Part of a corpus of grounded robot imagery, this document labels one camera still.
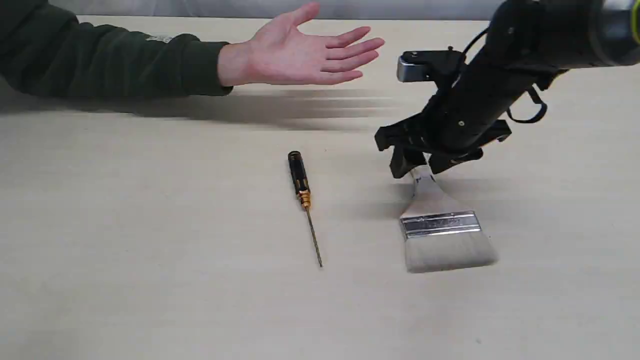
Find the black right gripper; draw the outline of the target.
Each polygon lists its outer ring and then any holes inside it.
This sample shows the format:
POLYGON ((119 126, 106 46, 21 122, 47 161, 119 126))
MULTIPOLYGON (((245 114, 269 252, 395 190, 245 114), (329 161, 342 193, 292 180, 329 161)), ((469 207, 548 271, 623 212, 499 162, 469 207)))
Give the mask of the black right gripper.
POLYGON ((436 92, 421 111, 375 132, 379 151, 393 149, 394 179, 425 166, 425 155, 433 174, 483 157, 483 137, 513 102, 513 59, 483 47, 455 79, 434 84, 436 92))

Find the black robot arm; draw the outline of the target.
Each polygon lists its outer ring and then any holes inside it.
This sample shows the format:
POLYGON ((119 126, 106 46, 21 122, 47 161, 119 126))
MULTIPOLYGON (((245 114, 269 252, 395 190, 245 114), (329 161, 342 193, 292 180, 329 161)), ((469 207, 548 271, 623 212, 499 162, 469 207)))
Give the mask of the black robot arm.
POLYGON ((528 94, 546 116, 546 91, 572 69, 615 68, 639 63, 637 0, 505 0, 489 25, 462 51, 406 51, 398 57, 402 83, 434 82, 423 109, 382 126, 379 151, 393 149, 395 179, 427 166, 439 174, 483 157, 483 148, 512 131, 506 114, 528 94))

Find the dark green sleeved forearm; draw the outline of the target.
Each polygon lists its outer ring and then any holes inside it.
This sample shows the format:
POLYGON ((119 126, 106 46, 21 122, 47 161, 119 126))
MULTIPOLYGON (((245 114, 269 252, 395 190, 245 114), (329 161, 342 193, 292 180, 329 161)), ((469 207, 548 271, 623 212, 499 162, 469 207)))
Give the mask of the dark green sleeved forearm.
POLYGON ((3 0, 0 15, 1 76, 23 94, 114 100, 233 90, 218 77, 224 42, 92 25, 46 0, 3 0))

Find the bare open human hand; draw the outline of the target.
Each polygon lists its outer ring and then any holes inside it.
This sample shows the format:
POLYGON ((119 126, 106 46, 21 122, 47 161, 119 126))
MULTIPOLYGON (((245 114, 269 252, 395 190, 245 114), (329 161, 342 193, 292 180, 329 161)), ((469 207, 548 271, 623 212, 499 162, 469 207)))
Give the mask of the bare open human hand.
POLYGON ((249 40, 222 47, 220 84, 337 85, 362 77, 361 67, 377 59, 384 39, 366 39, 368 26, 329 36, 301 32, 319 13, 317 2, 306 3, 279 14, 249 40))

